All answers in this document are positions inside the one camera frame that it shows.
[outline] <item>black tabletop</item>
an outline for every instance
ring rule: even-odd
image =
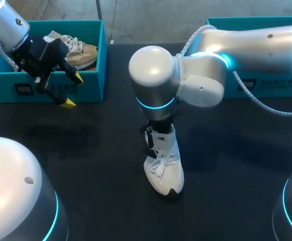
[[[174,125],[184,193],[166,202],[143,170],[145,119],[128,74],[142,46],[108,46],[102,103],[0,104],[0,137],[38,158],[66,207],[69,240],[274,240],[272,208],[292,171],[292,118],[249,99],[181,103]],[[161,46],[176,54],[183,44]],[[292,98],[263,101],[292,111]]]

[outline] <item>white sneaker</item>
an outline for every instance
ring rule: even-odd
[[[91,68],[96,64],[98,56],[96,46],[86,44],[69,35],[58,34],[55,31],[51,31],[48,36],[44,37],[44,40],[48,43],[55,39],[61,39],[68,46],[69,50],[65,60],[68,64],[75,66],[77,70]]]
[[[155,152],[154,158],[147,156],[144,162],[149,182],[161,195],[179,194],[184,186],[184,172],[174,126],[169,134],[152,131],[148,135],[145,132],[145,138],[149,148]]]

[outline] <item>white robotic arm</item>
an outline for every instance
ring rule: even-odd
[[[0,0],[0,55],[15,71],[23,69],[36,78],[38,93],[47,94],[62,107],[74,107],[75,103],[66,94],[55,92],[49,84],[57,66],[75,84],[83,83],[77,69],[65,60],[68,46],[60,39],[47,43],[42,36],[30,36],[29,31],[30,25],[6,0]]]
[[[190,38],[181,54],[171,56],[158,46],[138,50],[129,72],[138,102],[149,119],[171,116],[177,96],[201,107],[217,105],[223,98],[227,71],[292,73],[292,26],[251,31],[223,31],[203,26]],[[258,101],[260,106],[281,114]]]

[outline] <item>teal cardboard box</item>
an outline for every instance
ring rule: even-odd
[[[73,102],[100,102],[106,72],[107,43],[103,21],[29,21],[31,36],[44,37],[52,30],[77,37],[87,44],[98,46],[95,71],[79,71],[84,83],[74,84],[64,72],[54,72],[49,83],[60,93],[67,93]],[[0,102],[52,102],[46,94],[35,89],[35,78],[25,72],[13,73],[12,67],[0,56]]]
[[[217,29],[242,31],[263,28],[273,28],[292,25],[289,17],[242,17],[242,18],[208,18],[206,24]],[[265,74],[252,72],[238,72],[246,87],[255,97],[292,97],[292,74]],[[224,98],[248,97],[235,80],[233,74],[228,73]]]

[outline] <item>shoelace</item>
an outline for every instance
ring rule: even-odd
[[[69,51],[66,58],[70,57],[75,53],[83,53],[84,42],[79,41],[77,38],[73,38],[69,35],[63,35],[61,40],[68,46]]]
[[[173,148],[172,148],[173,151],[175,151],[175,145],[176,143],[174,143],[173,145]],[[156,157],[156,160],[151,164],[150,171],[156,174],[157,180],[160,182],[163,177],[166,166],[174,165],[178,161],[176,160],[177,158],[176,158],[175,153],[172,153],[172,155],[170,155],[169,157],[166,157],[167,152],[160,150],[156,146],[156,142],[154,142],[153,149],[156,152],[157,157]]]

